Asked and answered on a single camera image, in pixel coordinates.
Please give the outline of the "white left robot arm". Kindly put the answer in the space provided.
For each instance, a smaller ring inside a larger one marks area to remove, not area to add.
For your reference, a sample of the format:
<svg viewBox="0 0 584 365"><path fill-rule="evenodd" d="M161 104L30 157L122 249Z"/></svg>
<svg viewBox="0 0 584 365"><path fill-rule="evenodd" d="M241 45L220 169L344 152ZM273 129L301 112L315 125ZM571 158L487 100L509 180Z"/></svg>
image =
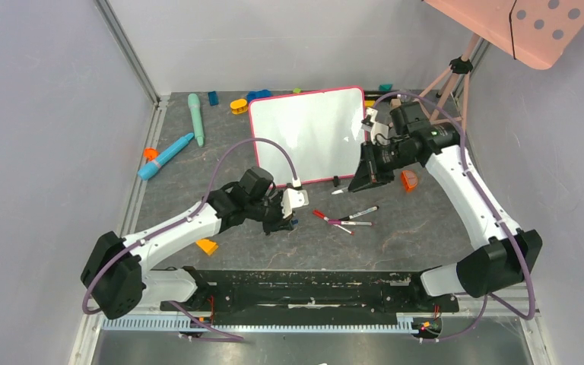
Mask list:
<svg viewBox="0 0 584 365"><path fill-rule="evenodd" d="M161 224L123 237L105 233L81 273L87 289L83 311L118 319L137 306L170 300L201 309L208 302L202 281L189 269L158 270L159 263L247 220L261 223L265 234L292 230L295 209L308 203L300 182L277 189L270 173L253 167Z"/></svg>

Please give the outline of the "pink framed whiteboard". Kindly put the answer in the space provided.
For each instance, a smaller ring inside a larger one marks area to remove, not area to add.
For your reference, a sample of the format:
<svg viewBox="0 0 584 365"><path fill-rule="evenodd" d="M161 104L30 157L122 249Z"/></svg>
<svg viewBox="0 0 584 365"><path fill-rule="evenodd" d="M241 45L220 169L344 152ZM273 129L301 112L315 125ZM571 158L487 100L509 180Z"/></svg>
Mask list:
<svg viewBox="0 0 584 365"><path fill-rule="evenodd" d="M364 140L358 86L257 99L249 105L256 162L279 185L352 177Z"/></svg>

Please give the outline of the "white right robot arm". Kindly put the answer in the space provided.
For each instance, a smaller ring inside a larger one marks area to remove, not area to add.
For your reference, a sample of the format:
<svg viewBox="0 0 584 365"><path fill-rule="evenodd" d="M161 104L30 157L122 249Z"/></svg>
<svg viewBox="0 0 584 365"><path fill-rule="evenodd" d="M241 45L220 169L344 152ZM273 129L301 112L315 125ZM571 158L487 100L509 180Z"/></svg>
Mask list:
<svg viewBox="0 0 584 365"><path fill-rule="evenodd" d="M411 305L428 310L444 294L478 298L525 281L542 239L536 230L524 231L502 209L460 144L455 125L411 122L403 108L394 109L392 116L397 134L390 137L388 126L377 122L376 109L367 109L362 128L370 140L360 146L359 165L347 191L384 186L393 181L396 170L419 163L446 193L474 249L455 264L422 272L408 291Z"/></svg>

